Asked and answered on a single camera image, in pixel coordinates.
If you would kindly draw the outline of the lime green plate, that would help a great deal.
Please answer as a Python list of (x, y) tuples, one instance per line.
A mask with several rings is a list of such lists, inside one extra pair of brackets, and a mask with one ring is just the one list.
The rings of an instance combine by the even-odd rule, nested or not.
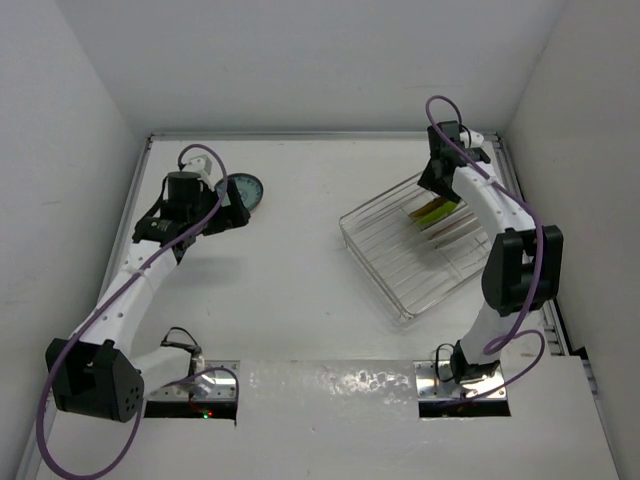
[(442, 205), (434, 207), (432, 210), (430, 210), (424, 216), (422, 216), (419, 219), (417, 219), (415, 221), (415, 224), (421, 230), (425, 230), (427, 228), (430, 228), (433, 225), (435, 225), (436, 223), (438, 223), (439, 221), (441, 221), (444, 218), (446, 218), (452, 212), (454, 212), (457, 207), (458, 207), (458, 205), (456, 203), (451, 202), (451, 201), (446, 201)]

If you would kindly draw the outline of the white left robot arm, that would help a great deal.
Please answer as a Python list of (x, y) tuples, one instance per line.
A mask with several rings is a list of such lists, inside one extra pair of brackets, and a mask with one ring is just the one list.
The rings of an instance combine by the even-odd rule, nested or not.
[(203, 171), (169, 173), (159, 198), (136, 223), (97, 317), (74, 331), (75, 343), (54, 339), (46, 350), (56, 407), (127, 422), (151, 393), (190, 381), (205, 364), (200, 346), (163, 340), (155, 351), (133, 358), (133, 339), (154, 294), (196, 238), (243, 227), (249, 219), (233, 179), (212, 186)]

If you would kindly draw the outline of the mustard yellow plate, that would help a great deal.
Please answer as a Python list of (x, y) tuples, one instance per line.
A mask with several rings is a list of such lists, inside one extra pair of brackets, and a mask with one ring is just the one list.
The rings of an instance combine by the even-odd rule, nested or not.
[(423, 217), (426, 217), (427, 215), (435, 212), (437, 209), (444, 206), (447, 202), (448, 200), (446, 198), (442, 198), (442, 197), (435, 198), (430, 202), (426, 203), (425, 205), (423, 205), (422, 207), (411, 212), (409, 214), (409, 217), (414, 221), (418, 221)]

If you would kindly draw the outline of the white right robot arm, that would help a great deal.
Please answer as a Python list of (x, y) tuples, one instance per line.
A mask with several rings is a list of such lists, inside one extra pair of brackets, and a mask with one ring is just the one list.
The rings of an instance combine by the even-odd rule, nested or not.
[(430, 158), (418, 184), (468, 206), (491, 250), (481, 277), (484, 303), (470, 330), (456, 342), (450, 369), (456, 383), (492, 375), (501, 351), (532, 311), (556, 297), (564, 237), (544, 226), (513, 196), (471, 134), (457, 121), (427, 130)]

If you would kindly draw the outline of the grey-blue plate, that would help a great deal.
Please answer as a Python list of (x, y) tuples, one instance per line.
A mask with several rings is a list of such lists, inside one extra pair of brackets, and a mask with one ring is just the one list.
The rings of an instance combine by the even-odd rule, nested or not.
[(235, 183), (244, 207), (249, 212), (256, 209), (264, 195), (263, 183), (256, 176), (242, 172), (230, 174), (229, 180)]

